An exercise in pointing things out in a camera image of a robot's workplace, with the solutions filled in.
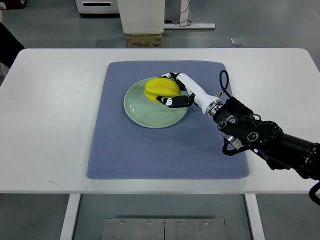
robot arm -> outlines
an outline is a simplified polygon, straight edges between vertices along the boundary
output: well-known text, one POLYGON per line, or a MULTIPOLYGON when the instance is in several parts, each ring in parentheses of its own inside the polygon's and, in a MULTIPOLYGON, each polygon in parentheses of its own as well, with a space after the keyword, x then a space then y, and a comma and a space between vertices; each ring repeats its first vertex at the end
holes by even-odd
MULTIPOLYGON (((292 168, 304 179, 320 181, 320 144, 285 134, 273 121, 262 121, 259 115, 254 114, 251 109, 228 93, 226 88, 229 76, 225 70, 220 73, 222 92, 217 96, 208 95, 184 73, 171 72, 161 77, 175 81, 187 95, 170 99, 159 96, 157 100, 171 108, 189 107, 195 103, 204 115, 213 118, 217 123, 224 140, 222 148, 224 154, 232 156, 251 150, 264 159, 272 170, 292 168), (226 74, 226 87, 222 84, 223 73, 226 74), (229 97, 224 104, 219 99, 222 93, 229 97)), ((316 192, 319 189, 320 182, 309 192, 310 198, 318 205, 320 199, 316 196, 316 192)))

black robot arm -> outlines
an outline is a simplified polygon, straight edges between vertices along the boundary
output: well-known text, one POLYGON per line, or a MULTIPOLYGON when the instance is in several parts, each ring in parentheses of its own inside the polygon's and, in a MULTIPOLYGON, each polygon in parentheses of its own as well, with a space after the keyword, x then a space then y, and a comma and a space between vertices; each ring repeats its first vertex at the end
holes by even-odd
MULTIPOLYGON (((264 159, 272 169, 294 169, 304 179, 320 181, 320 144, 283 133, 273 121, 262 121, 235 97, 230 98, 218 110, 212 112, 213 120, 224 137, 222 152, 226 155, 251 150, 264 159)), ((310 198, 320 205, 316 192, 320 182, 309 192, 310 198)))

black wire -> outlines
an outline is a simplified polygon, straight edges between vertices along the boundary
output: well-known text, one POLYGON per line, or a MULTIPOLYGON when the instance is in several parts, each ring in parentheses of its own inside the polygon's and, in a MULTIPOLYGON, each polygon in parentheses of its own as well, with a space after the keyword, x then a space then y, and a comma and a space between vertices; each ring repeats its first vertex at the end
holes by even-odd
POLYGON ((320 198, 317 197, 316 195, 317 191, 319 190, 320 190, 320 181, 310 189, 309 197, 311 198, 312 201, 314 201, 316 204, 320 206, 320 198))
POLYGON ((220 86, 221 86, 222 91, 223 91, 229 98, 232 98, 232 96, 231 96, 231 95, 228 93, 228 91, 227 91, 227 88, 228 88, 228 86, 229 86, 229 75, 228 75, 228 73, 227 73, 226 70, 222 70, 222 71, 220 72, 219 81, 220 81, 220 86), (226 76, 226 84, 225 84, 225 86, 222 84, 222 74, 223 74, 223 73, 225 73, 225 76, 226 76))
POLYGON ((261 120, 261 116, 259 114, 253 114, 253 116, 257 116, 259 120, 261 120))
MULTIPOLYGON (((189 5, 190 5, 190 0, 189 0, 189 2, 188 2, 188 6, 186 7, 186 9, 185 9, 184 11, 180 12, 179 18, 180 18, 180 16, 181 16, 181 14, 185 13, 185 12, 188 10, 189 5)), ((189 19, 184 20, 184 21, 179 21, 178 23, 174 23, 174 22, 172 22, 172 21, 170 21, 170 20, 165 21, 165 23, 167 23, 167 22, 168 22, 168 23, 172 23, 172 24, 174 24, 174 25, 178 25, 178 24, 179 24, 179 26, 180 26, 181 28, 191 25, 191 21, 190 21, 189 19)))

yellow fruit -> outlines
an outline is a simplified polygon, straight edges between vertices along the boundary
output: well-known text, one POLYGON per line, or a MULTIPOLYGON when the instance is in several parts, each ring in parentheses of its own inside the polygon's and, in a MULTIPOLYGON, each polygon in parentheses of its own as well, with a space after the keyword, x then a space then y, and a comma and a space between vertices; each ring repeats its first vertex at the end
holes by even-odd
POLYGON ((155 103, 160 103, 156 97, 172 98, 180 96, 181 91, 173 80, 163 77, 153 78, 144 85, 145 96, 155 103))

cardboard box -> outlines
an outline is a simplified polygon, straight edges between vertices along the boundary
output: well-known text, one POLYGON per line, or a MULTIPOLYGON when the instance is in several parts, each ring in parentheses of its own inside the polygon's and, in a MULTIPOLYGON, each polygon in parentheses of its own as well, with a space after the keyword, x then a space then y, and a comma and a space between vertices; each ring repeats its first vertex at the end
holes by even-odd
POLYGON ((162 48, 162 33, 160 34, 127 34, 128 49, 162 48))
POLYGON ((27 3, 27 0, 0 0, 6 6, 6 10, 12 9, 24 9, 27 3))

